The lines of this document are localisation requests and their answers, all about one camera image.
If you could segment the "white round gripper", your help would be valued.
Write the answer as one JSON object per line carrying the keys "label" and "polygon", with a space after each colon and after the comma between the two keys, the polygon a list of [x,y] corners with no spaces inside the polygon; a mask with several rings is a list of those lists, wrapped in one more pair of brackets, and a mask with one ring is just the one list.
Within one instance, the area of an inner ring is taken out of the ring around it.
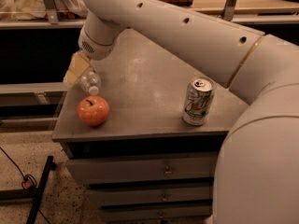
{"label": "white round gripper", "polygon": [[91,60],[100,61],[105,59],[113,50],[115,39],[116,36],[112,36],[108,41],[104,41],[103,39],[95,41],[90,38],[85,28],[82,28],[78,39],[78,45],[81,51],[77,51],[73,54],[64,75],[64,83],[72,87],[90,68]]}

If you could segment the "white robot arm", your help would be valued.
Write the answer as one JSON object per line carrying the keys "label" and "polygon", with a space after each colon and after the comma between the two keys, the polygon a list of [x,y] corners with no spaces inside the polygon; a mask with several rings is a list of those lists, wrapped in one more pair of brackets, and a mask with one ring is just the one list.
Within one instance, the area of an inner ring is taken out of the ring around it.
{"label": "white robot arm", "polygon": [[127,27],[248,103],[219,154],[214,224],[299,224],[299,50],[158,0],[83,0],[79,46],[105,58]]}

